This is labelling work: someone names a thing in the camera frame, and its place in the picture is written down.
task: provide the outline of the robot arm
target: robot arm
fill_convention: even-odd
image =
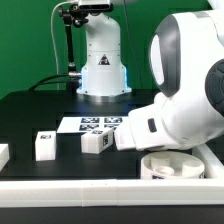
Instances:
[[[69,10],[61,10],[61,17],[64,22],[69,20],[69,25],[73,24],[80,28],[84,25],[86,29],[87,62],[82,68],[82,82],[77,89],[80,99],[87,99],[94,102],[113,102],[120,97],[128,95],[131,88],[127,86],[126,68],[120,60],[120,26],[112,18],[104,15],[104,12],[113,10],[115,4],[123,3],[122,0],[69,0],[71,7]],[[65,24],[66,32],[69,28],[69,38],[71,37],[71,27]],[[72,44],[70,55],[73,56]]]
[[[117,128],[119,150],[189,149],[224,133],[223,21],[212,10],[161,22],[149,52],[161,93]]]
[[[208,0],[208,2],[213,9],[223,9],[224,8],[223,0]]]

